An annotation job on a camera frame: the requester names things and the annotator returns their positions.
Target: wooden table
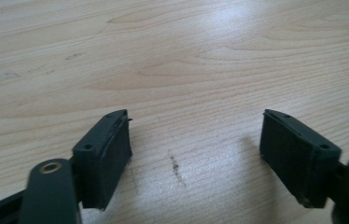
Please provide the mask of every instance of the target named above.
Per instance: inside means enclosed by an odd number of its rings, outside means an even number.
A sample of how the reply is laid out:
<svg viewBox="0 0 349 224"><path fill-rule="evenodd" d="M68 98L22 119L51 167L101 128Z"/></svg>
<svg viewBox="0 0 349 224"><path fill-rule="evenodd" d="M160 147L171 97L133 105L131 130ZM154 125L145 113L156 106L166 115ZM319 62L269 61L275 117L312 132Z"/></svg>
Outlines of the wooden table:
<svg viewBox="0 0 349 224"><path fill-rule="evenodd" d="M0 199L121 108L132 163L84 223L330 223L258 141L275 109L349 160L349 0L0 0Z"/></svg>

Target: wood grain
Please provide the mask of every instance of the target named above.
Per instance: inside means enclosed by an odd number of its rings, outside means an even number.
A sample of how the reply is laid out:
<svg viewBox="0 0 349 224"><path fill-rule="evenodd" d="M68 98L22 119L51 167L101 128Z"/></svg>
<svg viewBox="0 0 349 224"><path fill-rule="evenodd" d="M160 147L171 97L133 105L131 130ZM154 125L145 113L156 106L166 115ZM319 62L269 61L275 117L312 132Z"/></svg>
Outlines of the wood grain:
<svg viewBox="0 0 349 224"><path fill-rule="evenodd" d="M132 163L84 223L330 223L258 141L275 109L349 160L349 0L0 0L0 199L121 108Z"/></svg>

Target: dark mark on table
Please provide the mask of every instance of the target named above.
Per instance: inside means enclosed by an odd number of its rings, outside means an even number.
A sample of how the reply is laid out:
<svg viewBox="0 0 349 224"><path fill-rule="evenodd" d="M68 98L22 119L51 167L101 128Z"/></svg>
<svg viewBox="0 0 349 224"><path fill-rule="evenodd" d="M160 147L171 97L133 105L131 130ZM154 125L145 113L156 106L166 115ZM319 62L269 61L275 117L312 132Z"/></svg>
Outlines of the dark mark on table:
<svg viewBox="0 0 349 224"><path fill-rule="evenodd" d="M139 195L140 194L140 192L139 192L139 183L136 180L136 177L134 176L133 167L131 167L131 176L132 176L132 183L133 183L134 191L136 191L136 195Z"/></svg>
<svg viewBox="0 0 349 224"><path fill-rule="evenodd" d="M186 182L184 182L183 177L181 176L181 174L179 174L180 166L178 165L177 161L175 160L175 157L171 156L171 161L172 161L173 172L174 172L175 177L177 178L178 182L185 187Z"/></svg>
<svg viewBox="0 0 349 224"><path fill-rule="evenodd" d="M43 65L41 65L41 66L38 66L38 67L36 67L36 68L29 69L27 72L28 72L28 73L33 73L33 72L36 72L36 71L38 71L38 70L44 68L45 66L47 66L46 63L43 64Z"/></svg>
<svg viewBox="0 0 349 224"><path fill-rule="evenodd" d="M46 72L46 75L52 74L54 72L55 72L55 70L50 70L49 72Z"/></svg>
<svg viewBox="0 0 349 224"><path fill-rule="evenodd" d="M13 72L11 70L7 70L5 72L5 74L6 74L7 77L21 77L18 73L15 73L15 72Z"/></svg>
<svg viewBox="0 0 349 224"><path fill-rule="evenodd" d="M67 61L70 61L72 59L75 59L76 57L79 57L81 56L82 53L77 53L77 54L73 54L73 55L70 55L69 57L65 58Z"/></svg>
<svg viewBox="0 0 349 224"><path fill-rule="evenodd" d="M87 41L89 41L89 40L95 38L95 37L96 37L97 35L99 35L103 30L105 30L105 28L107 28L107 27L110 25L110 23L113 21L113 19L114 19L114 16L113 16L110 20L106 21L105 23L107 23L107 25L106 25L102 30L100 30L98 33L96 33L95 35L93 35L93 36L91 36L91 37L89 37L89 38L87 38L87 39L85 39L85 40L81 40L79 43L77 43L77 44L71 46L70 48L75 47L75 46L78 46L78 45L80 45L80 44L84 44L85 42L87 42Z"/></svg>

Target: screw hole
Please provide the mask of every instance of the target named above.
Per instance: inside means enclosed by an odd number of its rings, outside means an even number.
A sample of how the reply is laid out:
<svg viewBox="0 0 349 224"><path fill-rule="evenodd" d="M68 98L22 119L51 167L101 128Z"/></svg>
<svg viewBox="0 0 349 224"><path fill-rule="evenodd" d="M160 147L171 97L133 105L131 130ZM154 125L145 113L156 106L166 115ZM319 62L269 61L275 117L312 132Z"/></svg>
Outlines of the screw hole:
<svg viewBox="0 0 349 224"><path fill-rule="evenodd" d="M40 173L46 175L50 173L54 173L55 171L61 169L62 165L58 162L50 162L41 167Z"/></svg>
<svg viewBox="0 0 349 224"><path fill-rule="evenodd" d="M91 148L92 148L92 145L87 144L87 145L84 146L84 148L85 148L85 149L91 149Z"/></svg>
<svg viewBox="0 0 349 224"><path fill-rule="evenodd" d="M323 149L329 149L329 146L326 145L326 144L322 144L322 145L320 145L320 147L323 148Z"/></svg>

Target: table surface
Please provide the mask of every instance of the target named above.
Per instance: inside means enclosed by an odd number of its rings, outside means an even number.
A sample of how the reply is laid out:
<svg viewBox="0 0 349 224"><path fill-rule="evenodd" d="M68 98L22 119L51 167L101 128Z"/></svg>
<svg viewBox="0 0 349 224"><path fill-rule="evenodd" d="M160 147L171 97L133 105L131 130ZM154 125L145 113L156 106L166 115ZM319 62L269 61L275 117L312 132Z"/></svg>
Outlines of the table surface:
<svg viewBox="0 0 349 224"><path fill-rule="evenodd" d="M122 108L132 162L84 223L330 223L258 145L269 108L349 160L349 0L0 0L0 199Z"/></svg>

